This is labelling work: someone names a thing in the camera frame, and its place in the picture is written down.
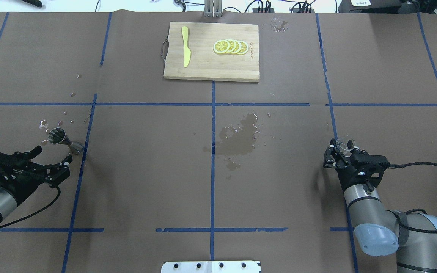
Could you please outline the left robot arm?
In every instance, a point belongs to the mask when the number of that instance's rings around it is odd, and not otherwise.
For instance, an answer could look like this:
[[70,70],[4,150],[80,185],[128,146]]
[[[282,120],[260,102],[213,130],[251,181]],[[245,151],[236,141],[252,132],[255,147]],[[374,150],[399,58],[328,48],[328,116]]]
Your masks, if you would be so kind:
[[41,146],[36,146],[27,152],[0,152],[0,229],[5,228],[2,224],[4,219],[34,194],[40,185],[46,184],[55,188],[56,197],[59,197],[59,185],[71,176],[71,154],[55,164],[42,165],[33,162],[42,151]]

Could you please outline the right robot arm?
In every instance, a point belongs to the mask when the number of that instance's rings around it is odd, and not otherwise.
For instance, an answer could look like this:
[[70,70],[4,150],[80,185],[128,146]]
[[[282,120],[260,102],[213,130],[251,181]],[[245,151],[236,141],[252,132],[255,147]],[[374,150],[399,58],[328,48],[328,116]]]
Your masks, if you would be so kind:
[[361,150],[349,138],[331,139],[323,167],[338,175],[353,235],[369,256],[396,255],[399,273],[437,273],[437,216],[424,209],[388,210],[378,194],[387,169],[433,162],[392,164],[382,155]]

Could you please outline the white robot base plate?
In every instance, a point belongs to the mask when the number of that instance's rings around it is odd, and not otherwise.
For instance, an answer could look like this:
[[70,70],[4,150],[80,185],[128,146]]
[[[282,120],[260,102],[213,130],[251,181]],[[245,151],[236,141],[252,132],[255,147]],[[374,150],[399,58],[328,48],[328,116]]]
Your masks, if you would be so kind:
[[161,267],[162,273],[261,273],[261,264],[253,260],[172,261]]

